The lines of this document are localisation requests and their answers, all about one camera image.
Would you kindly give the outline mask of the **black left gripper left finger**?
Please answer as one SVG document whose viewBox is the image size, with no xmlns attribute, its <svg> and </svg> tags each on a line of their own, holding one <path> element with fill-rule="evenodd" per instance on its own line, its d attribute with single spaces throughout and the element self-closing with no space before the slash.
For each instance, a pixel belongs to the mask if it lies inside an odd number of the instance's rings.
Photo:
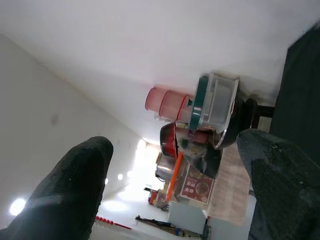
<svg viewBox="0 0 320 240">
<path fill-rule="evenodd" d="M 105 189 L 114 147 L 94 136 L 71 148 L 39 183 L 2 240 L 87 240 Z"/>
</svg>

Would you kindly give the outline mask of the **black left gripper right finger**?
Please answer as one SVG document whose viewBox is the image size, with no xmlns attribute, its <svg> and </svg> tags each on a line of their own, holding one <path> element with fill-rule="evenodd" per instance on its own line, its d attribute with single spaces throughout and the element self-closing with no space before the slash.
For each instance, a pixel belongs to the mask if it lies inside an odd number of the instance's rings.
<svg viewBox="0 0 320 240">
<path fill-rule="evenodd" d="M 236 138 L 256 204 L 250 240 L 320 238 L 320 166 L 297 145 L 258 129 Z"/>
</svg>

